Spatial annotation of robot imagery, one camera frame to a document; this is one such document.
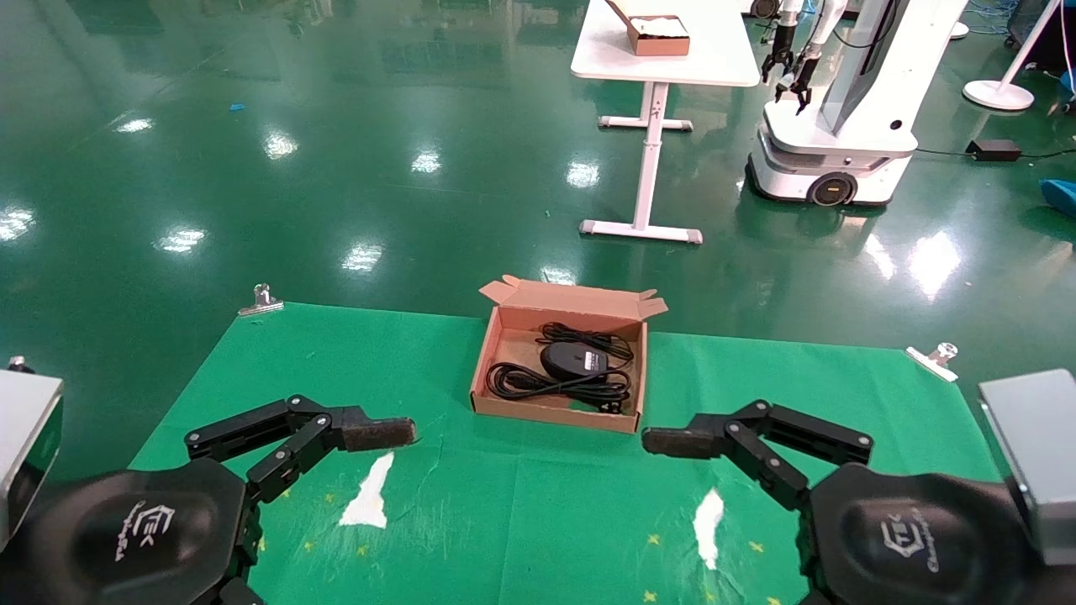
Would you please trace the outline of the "black background robot gripper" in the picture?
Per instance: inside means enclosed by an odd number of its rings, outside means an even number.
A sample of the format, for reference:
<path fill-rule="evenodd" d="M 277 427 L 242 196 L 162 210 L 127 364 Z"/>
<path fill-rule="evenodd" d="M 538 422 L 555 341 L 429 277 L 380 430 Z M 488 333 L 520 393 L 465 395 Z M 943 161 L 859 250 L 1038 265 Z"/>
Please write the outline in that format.
<path fill-rule="evenodd" d="M 799 57 L 785 69 L 783 76 L 778 80 L 775 89 L 775 102 L 779 103 L 783 99 L 784 93 L 793 93 L 799 103 L 796 114 L 799 115 L 805 108 L 810 105 L 812 100 L 811 79 L 815 76 L 815 69 L 819 62 L 819 50 L 804 50 Z"/>
<path fill-rule="evenodd" d="M 791 24 L 779 22 L 777 24 L 775 36 L 773 36 L 773 47 L 762 65 L 762 83 L 769 82 L 770 72 L 776 66 L 783 68 L 783 76 L 792 71 L 794 64 L 794 54 L 792 51 L 794 36 L 795 22 Z"/>

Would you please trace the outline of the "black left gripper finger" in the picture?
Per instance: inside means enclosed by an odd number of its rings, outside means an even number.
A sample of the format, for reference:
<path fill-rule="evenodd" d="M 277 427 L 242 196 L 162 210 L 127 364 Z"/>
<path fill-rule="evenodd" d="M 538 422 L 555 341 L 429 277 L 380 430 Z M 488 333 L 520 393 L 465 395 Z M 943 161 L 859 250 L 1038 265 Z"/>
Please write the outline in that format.
<path fill-rule="evenodd" d="M 416 436 L 411 418 L 370 418 L 362 406 L 328 408 L 295 394 L 192 430 L 185 445 L 189 460 L 218 463 L 273 445 L 246 475 L 249 501 L 261 504 L 280 497 L 335 450 L 392 450 Z"/>

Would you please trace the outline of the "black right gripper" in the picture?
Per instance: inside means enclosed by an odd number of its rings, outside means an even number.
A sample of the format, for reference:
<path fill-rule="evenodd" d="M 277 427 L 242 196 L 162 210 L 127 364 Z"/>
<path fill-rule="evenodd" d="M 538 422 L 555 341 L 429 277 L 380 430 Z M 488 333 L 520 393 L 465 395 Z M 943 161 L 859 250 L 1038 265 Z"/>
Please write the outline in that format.
<path fill-rule="evenodd" d="M 869 470 L 870 436 L 766 400 L 643 430 L 641 442 L 650 455 L 726 458 L 789 512 L 807 502 L 797 536 L 806 604 L 1052 601 L 1052 572 L 1002 483 Z M 770 444 L 845 466 L 810 490 Z"/>

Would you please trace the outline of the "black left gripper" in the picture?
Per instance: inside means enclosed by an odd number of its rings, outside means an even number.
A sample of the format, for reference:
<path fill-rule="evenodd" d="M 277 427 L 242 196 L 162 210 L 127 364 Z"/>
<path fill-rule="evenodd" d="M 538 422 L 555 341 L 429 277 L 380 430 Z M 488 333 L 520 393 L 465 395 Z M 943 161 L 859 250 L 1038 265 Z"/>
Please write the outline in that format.
<path fill-rule="evenodd" d="M 4 604 L 261 605 L 257 508 L 212 460 L 108 472 L 39 497 L 3 551 Z"/>

